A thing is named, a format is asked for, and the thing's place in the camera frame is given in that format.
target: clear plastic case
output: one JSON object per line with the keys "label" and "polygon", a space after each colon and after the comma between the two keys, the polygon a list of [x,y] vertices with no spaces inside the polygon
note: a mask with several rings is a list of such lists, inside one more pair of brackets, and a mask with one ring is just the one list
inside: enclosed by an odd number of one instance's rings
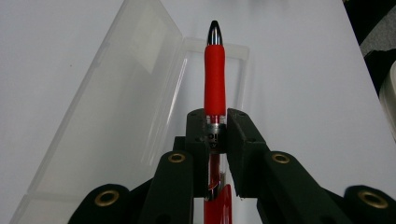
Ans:
{"label": "clear plastic case", "polygon": [[[248,48],[225,49],[227,106],[239,108]],[[204,50],[159,0],[125,0],[11,223],[67,223],[92,189],[150,179],[203,106]]]}

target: brass grommet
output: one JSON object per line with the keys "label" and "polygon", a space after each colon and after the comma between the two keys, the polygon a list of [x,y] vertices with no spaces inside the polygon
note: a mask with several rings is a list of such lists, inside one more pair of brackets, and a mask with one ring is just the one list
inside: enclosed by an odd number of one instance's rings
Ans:
{"label": "brass grommet", "polygon": [[286,164],[290,161],[289,157],[281,154],[281,153],[275,153],[274,155],[272,155],[272,159],[273,161],[282,163],[282,164]]}
{"label": "brass grommet", "polygon": [[384,198],[366,189],[359,191],[358,196],[362,201],[374,208],[384,209],[389,206]]}
{"label": "brass grommet", "polygon": [[184,160],[186,160],[186,157],[183,154],[174,153],[168,157],[168,160],[170,162],[183,162]]}
{"label": "brass grommet", "polygon": [[[103,197],[107,195],[110,196],[110,198],[104,199]],[[114,189],[105,190],[100,194],[98,194],[98,196],[96,196],[95,204],[98,205],[99,207],[106,207],[116,202],[119,199],[119,197],[120,194],[118,191]]]}

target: pen tip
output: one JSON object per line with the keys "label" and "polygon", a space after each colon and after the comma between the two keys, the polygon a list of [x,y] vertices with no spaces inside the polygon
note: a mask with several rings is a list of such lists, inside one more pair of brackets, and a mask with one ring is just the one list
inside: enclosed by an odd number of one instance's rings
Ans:
{"label": "pen tip", "polygon": [[207,45],[222,45],[221,31],[217,21],[210,23]]}

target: pen barrel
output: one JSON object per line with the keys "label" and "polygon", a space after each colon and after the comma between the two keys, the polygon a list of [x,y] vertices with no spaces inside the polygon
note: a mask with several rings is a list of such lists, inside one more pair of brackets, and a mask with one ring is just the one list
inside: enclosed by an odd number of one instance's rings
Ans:
{"label": "pen barrel", "polygon": [[205,49],[205,113],[225,115],[225,51],[222,45]]}

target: red pen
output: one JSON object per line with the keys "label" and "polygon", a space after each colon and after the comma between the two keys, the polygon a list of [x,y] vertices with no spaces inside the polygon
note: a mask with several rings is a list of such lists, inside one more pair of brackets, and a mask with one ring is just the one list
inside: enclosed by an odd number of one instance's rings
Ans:
{"label": "red pen", "polygon": [[231,187],[224,186],[220,153],[225,152],[225,50],[217,21],[212,21],[205,48],[205,115],[210,145],[208,195],[205,199],[205,224],[231,224]]}

